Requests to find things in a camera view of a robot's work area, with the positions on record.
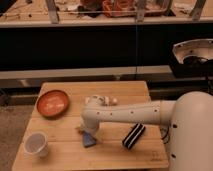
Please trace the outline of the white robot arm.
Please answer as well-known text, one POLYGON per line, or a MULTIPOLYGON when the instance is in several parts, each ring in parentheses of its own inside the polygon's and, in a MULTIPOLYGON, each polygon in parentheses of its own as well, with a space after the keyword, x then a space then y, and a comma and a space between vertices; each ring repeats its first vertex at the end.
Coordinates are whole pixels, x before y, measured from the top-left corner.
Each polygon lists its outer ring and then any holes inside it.
POLYGON ((101 122, 169 125, 169 171, 213 171, 213 95, 193 91, 176 101, 106 106, 99 95, 88 97, 80 129, 94 136, 101 122))

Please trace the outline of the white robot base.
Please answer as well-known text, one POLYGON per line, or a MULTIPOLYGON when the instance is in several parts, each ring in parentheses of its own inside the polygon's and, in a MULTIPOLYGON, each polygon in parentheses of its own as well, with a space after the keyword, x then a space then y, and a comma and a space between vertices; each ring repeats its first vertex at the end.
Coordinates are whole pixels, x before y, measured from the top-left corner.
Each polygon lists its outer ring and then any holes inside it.
POLYGON ((193 39, 173 45, 172 53, 179 64, 189 56, 198 56, 205 59, 213 59, 213 38, 193 39))

